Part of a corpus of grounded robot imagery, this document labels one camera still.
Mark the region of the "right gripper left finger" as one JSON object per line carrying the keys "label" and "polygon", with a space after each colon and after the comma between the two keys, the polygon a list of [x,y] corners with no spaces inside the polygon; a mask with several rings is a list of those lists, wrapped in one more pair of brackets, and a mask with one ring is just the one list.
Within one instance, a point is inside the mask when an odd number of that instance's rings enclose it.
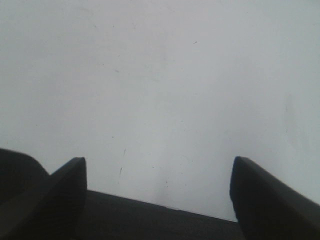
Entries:
{"label": "right gripper left finger", "polygon": [[86,160],[75,157],[0,205],[2,240],[71,240],[86,202]]}

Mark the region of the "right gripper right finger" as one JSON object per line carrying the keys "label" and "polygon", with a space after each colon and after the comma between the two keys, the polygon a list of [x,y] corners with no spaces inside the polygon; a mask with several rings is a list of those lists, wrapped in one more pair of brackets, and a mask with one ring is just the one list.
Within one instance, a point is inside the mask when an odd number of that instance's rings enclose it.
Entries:
{"label": "right gripper right finger", "polygon": [[318,240],[320,206],[247,157],[234,159],[230,198],[247,240]]}

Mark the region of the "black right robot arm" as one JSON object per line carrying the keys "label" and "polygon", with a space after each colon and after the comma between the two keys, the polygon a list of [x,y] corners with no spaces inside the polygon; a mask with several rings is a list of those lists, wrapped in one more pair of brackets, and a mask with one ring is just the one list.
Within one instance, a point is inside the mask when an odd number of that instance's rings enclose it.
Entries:
{"label": "black right robot arm", "polygon": [[87,188],[86,160],[48,173],[33,157],[0,151],[3,240],[317,240],[320,206],[251,159],[234,159],[236,222]]}

